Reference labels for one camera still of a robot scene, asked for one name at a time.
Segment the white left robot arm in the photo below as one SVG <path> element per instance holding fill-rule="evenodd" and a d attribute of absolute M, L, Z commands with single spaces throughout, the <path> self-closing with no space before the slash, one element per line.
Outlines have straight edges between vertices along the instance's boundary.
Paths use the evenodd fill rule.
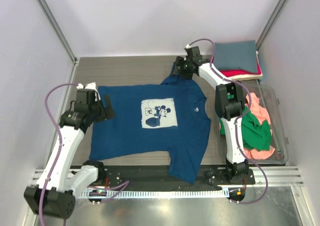
<path fill-rule="evenodd" d="M 34 186 L 26 187 L 24 198 L 37 215 L 68 219 L 76 199 L 90 185 L 103 185 L 107 179 L 104 164 L 87 160 L 79 172 L 68 178 L 76 150 L 87 129 L 96 122 L 115 117 L 111 105 L 103 106 L 95 83 L 77 86 L 76 99 L 54 126 L 58 133 L 49 161 Z"/>

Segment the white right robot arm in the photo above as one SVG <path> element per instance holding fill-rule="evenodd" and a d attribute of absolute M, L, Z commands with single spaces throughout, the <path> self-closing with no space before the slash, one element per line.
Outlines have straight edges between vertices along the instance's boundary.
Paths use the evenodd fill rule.
<path fill-rule="evenodd" d="M 232 184 L 240 183 L 249 173 L 241 133 L 245 109 L 243 85 L 223 75 L 213 65 L 213 59 L 201 55 L 198 46 L 186 45 L 185 51 L 185 57 L 176 57 L 171 73 L 185 79 L 192 79 L 196 74 L 215 89 L 214 109 L 222 121 L 227 145 L 225 177 Z"/>

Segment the blue mickey print t-shirt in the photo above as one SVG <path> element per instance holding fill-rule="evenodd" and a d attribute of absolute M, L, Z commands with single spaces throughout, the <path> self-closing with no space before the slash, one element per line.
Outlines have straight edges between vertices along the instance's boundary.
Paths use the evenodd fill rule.
<path fill-rule="evenodd" d="M 211 120 L 194 80 L 169 76 L 159 85 L 99 86 L 98 92 L 109 97 L 115 117 L 93 125 L 90 160 L 166 151 L 169 175 L 195 182 Z"/>

